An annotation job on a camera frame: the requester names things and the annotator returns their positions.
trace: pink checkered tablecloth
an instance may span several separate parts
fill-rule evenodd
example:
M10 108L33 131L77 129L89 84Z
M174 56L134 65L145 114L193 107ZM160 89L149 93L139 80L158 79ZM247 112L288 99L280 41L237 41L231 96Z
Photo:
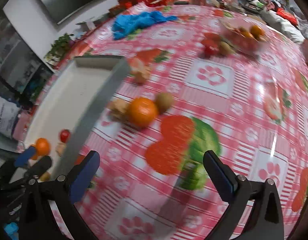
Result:
M128 12L154 9L138 4ZM274 179L288 236L300 214L291 209L300 173L308 167L308 89L303 81L308 81L308 68L299 47L269 31L270 46L257 60L238 53L202 59L204 33L220 31L216 8L179 5L162 10L181 20L154 25L119 41L113 40L112 20L85 41L93 55L132 58L144 50L168 51L167 59L152 65L143 86L127 77L113 99L153 99L156 93L169 91L175 105L144 130L111 121L108 109L101 114L81 151L99 152L100 167L94 187L76 207L99 239L204 239L227 207L211 181L201 189L185 190L178 186L177 175L157 173L144 159L145 149L161 138L161 119L181 114L214 129L222 149L220 159L236 174L254 181ZM244 17L232 12L226 16ZM38 105L65 66L46 85ZM273 90L280 103L266 96ZM234 236L241 233L252 205L250 201ZM56 208L54 214L69 235Z

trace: orange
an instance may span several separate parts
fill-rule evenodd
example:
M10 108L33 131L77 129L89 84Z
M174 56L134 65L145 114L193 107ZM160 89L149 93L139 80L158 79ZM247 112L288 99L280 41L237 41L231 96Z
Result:
M265 31L259 27L258 25L253 25L251 28L250 28L250 32L251 34L253 34L255 37L257 36L264 36L265 35Z
M241 32L241 35L243 35L246 38L254 39L254 36L249 32Z
M38 138L35 142L35 148L38 156L49 155L51 150L50 143L45 138Z
M132 124L143 128L158 116L158 109L152 100L136 98L128 106L127 115Z

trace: kiwi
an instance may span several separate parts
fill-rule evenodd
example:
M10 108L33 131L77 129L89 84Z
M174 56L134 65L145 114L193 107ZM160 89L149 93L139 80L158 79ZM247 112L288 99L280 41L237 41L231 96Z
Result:
M162 114L174 104L174 97L169 92L158 93L155 97L155 104L159 113Z

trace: white bag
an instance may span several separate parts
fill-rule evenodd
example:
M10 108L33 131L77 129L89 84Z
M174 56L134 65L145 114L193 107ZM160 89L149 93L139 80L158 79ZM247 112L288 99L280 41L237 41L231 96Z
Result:
M12 132L20 108L15 103L0 97L0 133L12 138Z

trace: white wall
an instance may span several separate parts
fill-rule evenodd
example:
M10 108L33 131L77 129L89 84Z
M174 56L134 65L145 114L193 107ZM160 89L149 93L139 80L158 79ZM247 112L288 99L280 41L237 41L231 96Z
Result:
M38 2L9 0L3 11L22 39L39 58L43 59L58 31L43 13Z
M65 32L72 33L77 28L76 23L101 16L115 5L118 5L117 0L94 1L60 25L49 18L38 0L9 0L3 11L22 39L43 59L54 40Z

